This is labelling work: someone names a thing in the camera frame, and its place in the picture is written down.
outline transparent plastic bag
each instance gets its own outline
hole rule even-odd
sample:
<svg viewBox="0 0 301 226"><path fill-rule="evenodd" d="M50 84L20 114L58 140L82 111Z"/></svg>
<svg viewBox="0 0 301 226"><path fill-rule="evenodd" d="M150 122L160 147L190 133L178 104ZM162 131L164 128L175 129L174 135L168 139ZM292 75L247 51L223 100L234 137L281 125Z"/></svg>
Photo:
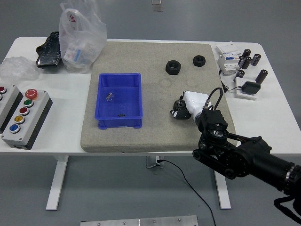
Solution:
<svg viewBox="0 0 301 226"><path fill-rule="evenodd" d="M96 0L61 3L60 50L68 72L86 73L107 42L106 24L100 20Z"/></svg>
<svg viewBox="0 0 301 226"><path fill-rule="evenodd" d="M35 62L20 56L5 58L0 64L0 82L18 84L21 81L35 80L40 75Z"/></svg>

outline table leg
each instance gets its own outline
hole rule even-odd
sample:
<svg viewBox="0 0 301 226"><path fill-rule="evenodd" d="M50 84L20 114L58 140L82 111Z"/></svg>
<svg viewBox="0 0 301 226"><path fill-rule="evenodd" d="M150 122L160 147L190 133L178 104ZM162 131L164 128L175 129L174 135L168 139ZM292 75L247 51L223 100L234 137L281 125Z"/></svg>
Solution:
<svg viewBox="0 0 301 226"><path fill-rule="evenodd" d="M60 194L63 186L63 180L65 176L66 166L68 162L68 156L55 156L57 159L57 165L55 174L52 181L52 186L49 193L49 198L46 206L46 210L57 210Z"/></svg>
<svg viewBox="0 0 301 226"><path fill-rule="evenodd" d="M226 178L222 174L215 171L214 171L214 175L215 175L218 198L220 201L220 208L231 209L231 204L230 204L230 199L229 199L229 194L228 194L228 189L226 184Z"/></svg>

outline blue plastic bin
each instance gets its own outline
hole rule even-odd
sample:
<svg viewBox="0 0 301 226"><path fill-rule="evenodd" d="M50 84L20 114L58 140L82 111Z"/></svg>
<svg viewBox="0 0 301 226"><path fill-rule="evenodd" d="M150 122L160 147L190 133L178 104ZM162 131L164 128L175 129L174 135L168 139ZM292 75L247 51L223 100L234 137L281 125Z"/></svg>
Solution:
<svg viewBox="0 0 301 226"><path fill-rule="evenodd" d="M99 129L142 127L142 91L139 73L99 75L95 119Z"/></svg>

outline gray floor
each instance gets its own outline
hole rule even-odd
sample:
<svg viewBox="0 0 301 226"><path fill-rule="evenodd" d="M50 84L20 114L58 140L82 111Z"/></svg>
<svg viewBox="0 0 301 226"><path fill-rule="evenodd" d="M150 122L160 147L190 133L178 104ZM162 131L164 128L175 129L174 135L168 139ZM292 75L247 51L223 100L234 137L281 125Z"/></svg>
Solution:
<svg viewBox="0 0 301 226"><path fill-rule="evenodd" d="M0 61L16 38L57 31L60 2L1 1ZM260 43L301 125L301 1L162 0L163 12L153 12L151 0L99 2L108 38ZM301 163L301 157L284 158ZM210 169L192 157L166 159L183 169L212 207L218 226L297 225L273 206L283 194L256 178L227 180L232 209L219 210ZM168 163L146 169L144 157L71 157L58 211L45 211L55 165L47 156L0 157L1 225L74 226L82 220L189 214L198 216L200 226L213 225L178 169Z"/></svg>

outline gray foam mat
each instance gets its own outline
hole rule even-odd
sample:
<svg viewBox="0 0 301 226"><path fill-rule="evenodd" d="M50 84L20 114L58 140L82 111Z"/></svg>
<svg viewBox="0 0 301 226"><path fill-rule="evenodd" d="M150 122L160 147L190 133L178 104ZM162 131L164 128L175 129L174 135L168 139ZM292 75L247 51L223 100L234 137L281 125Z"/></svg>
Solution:
<svg viewBox="0 0 301 226"><path fill-rule="evenodd" d="M206 58L203 67L193 65L193 58ZM182 66L178 75L169 75L165 66L177 60ZM99 129L94 118L101 73L140 73L142 76L143 126ZM93 65L80 145L86 152L144 153L193 151L198 147L199 132L192 117L175 120L170 114L183 91L210 94L221 87L211 46L190 43L108 42ZM214 104L219 94L211 98ZM225 97L221 110L228 131L235 133Z"/></svg>

